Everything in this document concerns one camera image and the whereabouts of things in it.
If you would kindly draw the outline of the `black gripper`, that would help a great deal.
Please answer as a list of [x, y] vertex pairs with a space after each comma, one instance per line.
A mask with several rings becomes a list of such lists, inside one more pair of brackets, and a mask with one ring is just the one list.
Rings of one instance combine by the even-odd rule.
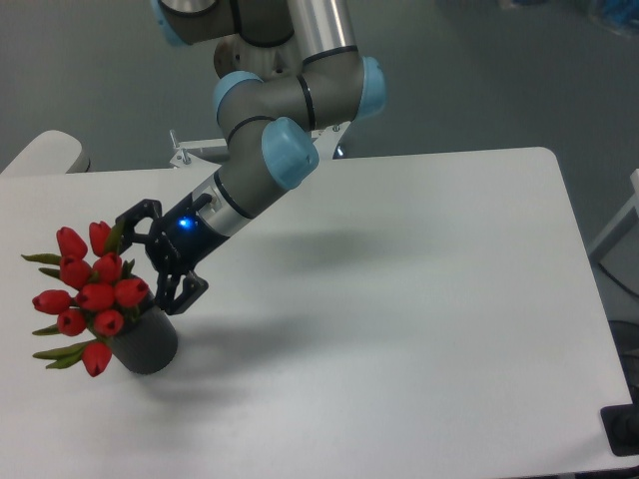
[[[166, 213], [160, 201], [143, 199], [116, 217], [121, 230], [118, 252], [133, 244], [145, 246], [159, 273], [154, 304], [168, 315], [184, 313], [209, 289], [209, 283], [194, 269], [229, 239], [201, 216], [212, 199], [211, 194], [202, 194], [196, 200], [186, 196]], [[151, 221], [146, 233], [136, 231], [142, 220]]]

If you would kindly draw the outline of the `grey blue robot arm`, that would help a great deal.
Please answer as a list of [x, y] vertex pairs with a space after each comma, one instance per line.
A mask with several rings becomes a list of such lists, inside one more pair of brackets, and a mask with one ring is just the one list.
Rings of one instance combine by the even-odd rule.
[[218, 40], [214, 110], [229, 159], [168, 211], [143, 200], [120, 216], [157, 272], [155, 302], [186, 311], [207, 289], [197, 264], [318, 166], [315, 130], [378, 114], [386, 84], [363, 57], [343, 1], [156, 1], [167, 40]]

